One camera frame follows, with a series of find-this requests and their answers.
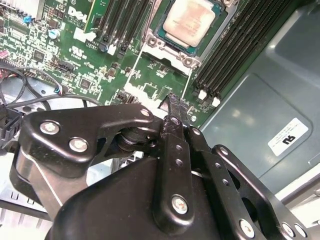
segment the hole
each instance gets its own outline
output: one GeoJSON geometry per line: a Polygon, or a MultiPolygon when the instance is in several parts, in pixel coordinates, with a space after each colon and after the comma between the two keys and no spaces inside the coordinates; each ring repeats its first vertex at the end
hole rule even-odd
{"type": "Polygon", "coordinates": [[[176,145],[175,148],[176,148],[178,151],[182,151],[182,146],[180,146],[180,145],[176,145]]]}
{"type": "Polygon", "coordinates": [[[177,164],[179,167],[182,167],[184,163],[180,159],[176,159],[175,164],[177,164]]]}
{"type": "Polygon", "coordinates": [[[176,119],[175,117],[171,117],[171,121],[175,124],[175,125],[179,125],[180,121],[178,119],[176,119]]]}
{"type": "Polygon", "coordinates": [[[256,223],[258,221],[258,211],[256,209],[256,207],[253,205],[253,203],[248,199],[248,198],[241,198],[242,202],[246,208],[246,210],[248,211],[250,218],[252,220],[252,222],[256,223]]]}
{"type": "Polygon", "coordinates": [[[29,106],[24,106],[24,107],[22,108],[22,111],[24,111],[25,113],[30,113],[30,112],[32,111],[32,108],[29,107],[29,106]]]}
{"type": "Polygon", "coordinates": [[[156,140],[151,140],[150,143],[149,143],[149,146],[151,148],[154,148],[155,146],[157,146],[157,141],[156,140]]]}
{"type": "Polygon", "coordinates": [[[229,182],[226,179],[223,179],[222,182],[224,183],[224,185],[229,186],[229,182]]]}
{"type": "Polygon", "coordinates": [[[142,110],[140,111],[140,113],[142,113],[142,115],[144,115],[144,116],[146,116],[146,117],[149,117],[149,116],[150,116],[150,113],[149,113],[148,110],[146,110],[146,109],[142,109],[142,110]]]}
{"type": "Polygon", "coordinates": [[[235,185],[235,188],[237,190],[239,190],[239,188],[241,187],[240,181],[238,180],[238,178],[236,178],[236,176],[232,172],[230,172],[229,170],[228,170],[228,172],[229,172],[229,175],[230,175],[230,177],[232,179],[232,182],[235,185]]]}

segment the ram slot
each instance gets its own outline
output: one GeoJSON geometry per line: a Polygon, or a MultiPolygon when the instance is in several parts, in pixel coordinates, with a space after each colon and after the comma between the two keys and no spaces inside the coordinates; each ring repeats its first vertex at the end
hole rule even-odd
{"type": "Polygon", "coordinates": [[[148,8],[148,5],[149,5],[149,0],[142,0],[141,1],[142,4],[139,4],[139,9],[138,9],[138,13],[135,17],[135,19],[132,21],[132,25],[129,27],[129,31],[126,33],[124,39],[123,39],[123,43],[121,45],[121,53],[124,54],[130,43],[131,43],[131,40],[133,39],[138,27],[139,27],[139,24],[141,23],[142,19],[143,19],[143,16],[144,16],[144,13],[146,12],[147,8],[148,8]]]}
{"type": "Polygon", "coordinates": [[[109,21],[113,15],[112,13],[114,13],[113,9],[114,9],[117,1],[118,0],[110,0],[110,3],[108,4],[108,7],[106,9],[105,15],[103,16],[102,21],[100,22],[99,29],[103,33],[106,32],[106,30],[109,26],[109,21]]]}
{"type": "Polygon", "coordinates": [[[121,43],[122,38],[124,37],[124,34],[128,28],[128,25],[130,23],[130,20],[132,19],[136,8],[140,5],[140,0],[130,0],[128,5],[127,5],[127,11],[124,13],[124,17],[122,18],[120,22],[120,26],[118,28],[118,31],[116,32],[115,35],[115,40],[118,40],[118,45],[121,43]]]}
{"type": "Polygon", "coordinates": [[[107,40],[106,41],[107,45],[109,45],[114,38],[115,30],[117,29],[117,26],[121,20],[122,13],[126,9],[126,5],[127,5],[128,1],[129,0],[120,0],[120,3],[118,3],[116,9],[114,10],[115,13],[112,17],[110,25],[107,27],[107,30],[104,34],[104,37],[107,40]]]}
{"type": "Polygon", "coordinates": [[[247,39],[250,39],[252,29],[255,29],[260,22],[264,21],[264,13],[273,6],[273,1],[263,1],[258,7],[255,8],[254,11],[251,12],[250,18],[241,27],[237,27],[238,30],[233,34],[233,38],[235,40],[232,41],[232,44],[224,47],[224,49],[219,53],[218,58],[215,59],[215,64],[212,66],[209,74],[202,79],[203,83],[208,86],[208,88],[212,89],[212,85],[215,85],[215,80],[217,75],[222,71],[222,68],[226,66],[226,63],[234,61],[234,59],[230,59],[231,55],[237,51],[237,49],[242,46],[247,39]]]}
{"type": "Polygon", "coordinates": [[[277,20],[284,14],[286,7],[290,3],[289,0],[279,0],[276,1],[277,4],[274,9],[276,12],[271,11],[266,17],[267,23],[262,23],[257,27],[253,35],[256,35],[254,39],[250,39],[247,46],[243,47],[236,53],[239,56],[238,61],[235,62],[227,71],[224,71],[220,74],[219,79],[217,81],[218,84],[212,86],[215,92],[220,93],[232,80],[240,67],[246,62],[250,54],[254,51],[255,47],[261,44],[264,37],[268,33],[268,30],[277,22],[277,20]]]}

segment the black metal bracket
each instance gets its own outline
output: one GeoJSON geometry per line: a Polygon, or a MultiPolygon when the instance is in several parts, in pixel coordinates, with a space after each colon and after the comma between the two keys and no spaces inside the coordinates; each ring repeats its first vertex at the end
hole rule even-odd
{"type": "MultiPolygon", "coordinates": [[[[156,234],[159,239],[167,239],[168,236],[187,239],[188,231],[197,229],[198,234],[207,229],[201,221],[208,220],[213,214],[212,229],[217,227],[220,238],[224,240],[305,239],[294,230],[295,226],[300,226],[311,239],[302,223],[229,149],[222,145],[213,149],[208,146],[203,134],[189,125],[187,105],[183,100],[169,94],[159,108],[168,112],[164,119],[154,117],[139,104],[28,115],[23,121],[20,147],[13,164],[16,171],[11,171],[11,179],[14,182],[18,180],[15,187],[41,202],[52,219],[57,216],[60,222],[53,228],[62,228],[67,222],[72,222],[73,228],[82,228],[79,227],[82,221],[79,224],[74,222],[88,216],[90,225],[97,226],[99,220],[91,214],[96,212],[103,212],[103,221],[109,222],[108,211],[115,205],[120,210],[113,212],[119,214],[120,219],[127,218],[128,212],[137,216],[136,209],[143,211],[143,223],[153,216],[152,222],[161,231],[158,233],[159,229],[153,227],[150,231],[145,229],[146,234],[151,234],[148,238],[156,234]],[[128,157],[134,151],[142,151],[145,157],[150,158],[132,163],[130,168],[117,171],[101,184],[87,186],[85,177],[89,166],[110,158],[128,157]],[[154,179],[152,187],[150,180],[141,176],[142,168],[148,169],[147,175],[154,179]],[[137,171],[139,176],[132,172],[129,174],[129,169],[137,171]],[[192,171],[202,176],[203,183],[194,178],[192,171]],[[24,181],[29,187],[21,187],[19,181],[24,181]],[[147,189],[141,189],[137,181],[148,186],[147,189]],[[205,190],[197,191],[194,184],[198,188],[201,184],[205,190]],[[117,186],[126,189],[120,192],[133,201],[128,202],[126,197],[122,197],[118,205],[114,203],[117,201],[115,198],[113,202],[107,202],[108,196],[119,195],[115,192],[119,191],[117,186]],[[141,194],[140,202],[134,200],[137,197],[135,189],[141,194]],[[141,206],[141,196],[146,196],[143,198],[145,206],[141,206]],[[202,202],[205,209],[199,210],[196,201],[202,202]],[[125,204],[133,209],[124,208],[125,204]]],[[[136,228],[135,222],[126,223],[126,228],[136,228]]],[[[105,234],[104,229],[96,231],[103,236],[105,234]]],[[[206,239],[210,239],[209,236],[217,235],[208,233],[206,239]]]]}

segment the cable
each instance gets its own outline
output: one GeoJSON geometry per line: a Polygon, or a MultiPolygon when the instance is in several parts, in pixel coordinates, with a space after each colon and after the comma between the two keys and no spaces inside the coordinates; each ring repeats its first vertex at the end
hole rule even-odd
{"type": "Polygon", "coordinates": [[[4,69],[4,70],[10,71],[10,72],[13,72],[13,73],[15,73],[15,74],[17,74],[17,75],[19,75],[19,76],[21,77],[20,79],[22,80],[22,88],[21,88],[20,92],[18,93],[18,95],[16,96],[15,100],[13,100],[13,101],[11,102],[11,104],[14,104],[14,103],[16,103],[16,102],[22,97],[22,95],[24,94],[24,92],[25,92],[25,90],[26,90],[26,85],[27,85],[27,78],[26,78],[26,76],[25,76],[22,72],[18,71],[16,68],[11,68],[11,67],[6,67],[6,66],[0,66],[0,69],[4,69]]]}
{"type": "Polygon", "coordinates": [[[90,103],[96,104],[98,106],[103,106],[103,104],[91,97],[88,96],[81,96],[81,95],[74,95],[74,94],[70,94],[70,93],[66,93],[63,96],[54,94],[54,95],[49,95],[49,96],[43,96],[37,99],[32,99],[32,100],[28,100],[28,101],[22,101],[22,102],[17,102],[17,103],[9,103],[7,106],[10,108],[19,108],[19,107],[23,107],[23,106],[27,106],[27,105],[31,105],[31,104],[35,104],[35,103],[39,103],[39,102],[43,102],[43,101],[48,101],[48,100],[52,100],[52,99],[59,99],[59,98],[70,98],[70,99],[81,99],[81,100],[85,100],[88,101],[90,103]]]}
{"type": "Polygon", "coordinates": [[[58,86],[59,94],[62,93],[62,90],[63,90],[62,85],[55,78],[53,78],[51,75],[49,75],[45,71],[42,71],[38,68],[31,67],[31,66],[16,67],[15,69],[17,69],[17,70],[33,70],[33,71],[36,71],[36,72],[46,76],[47,78],[49,78],[51,81],[53,81],[58,86]]]}

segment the silver screw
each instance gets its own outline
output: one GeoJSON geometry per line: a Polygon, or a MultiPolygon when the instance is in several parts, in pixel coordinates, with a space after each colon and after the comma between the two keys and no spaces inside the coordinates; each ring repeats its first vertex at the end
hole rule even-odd
{"type": "Polygon", "coordinates": [[[173,196],[172,207],[178,214],[186,214],[188,211],[188,205],[186,201],[180,196],[173,196]]]}
{"type": "Polygon", "coordinates": [[[314,192],[317,197],[320,197],[320,188],[314,192]]]}
{"type": "Polygon", "coordinates": [[[299,226],[298,224],[295,224],[294,227],[297,230],[297,232],[301,234],[302,237],[304,237],[304,238],[307,237],[307,233],[305,232],[305,230],[301,226],[299,226]]]}
{"type": "Polygon", "coordinates": [[[192,116],[191,117],[191,122],[195,122],[195,121],[197,121],[197,117],[196,116],[192,116]]]}
{"type": "Polygon", "coordinates": [[[44,134],[55,135],[60,131],[60,128],[56,123],[51,121],[46,121],[44,123],[41,123],[40,130],[44,134]]]}
{"type": "Polygon", "coordinates": [[[75,152],[83,153],[88,149],[88,144],[84,139],[75,137],[70,140],[69,147],[75,152]]]}
{"type": "Polygon", "coordinates": [[[196,128],[193,128],[192,130],[193,130],[193,132],[194,132],[195,134],[197,134],[197,135],[200,135],[200,134],[201,134],[201,132],[200,132],[198,129],[196,129],[196,128]]]}
{"type": "Polygon", "coordinates": [[[288,224],[282,223],[282,227],[290,237],[293,238],[295,236],[295,232],[292,230],[292,228],[288,224]]]}
{"type": "Polygon", "coordinates": [[[149,117],[149,116],[150,116],[150,113],[149,113],[148,110],[146,110],[146,109],[142,109],[142,110],[140,111],[140,113],[142,113],[142,115],[144,115],[144,116],[146,116],[146,117],[149,117]]]}
{"type": "Polygon", "coordinates": [[[228,155],[228,151],[227,151],[223,146],[220,147],[220,151],[221,151],[224,155],[228,155]]]}
{"type": "Polygon", "coordinates": [[[248,238],[253,239],[255,237],[255,231],[248,221],[241,219],[239,224],[240,228],[248,238]]]}

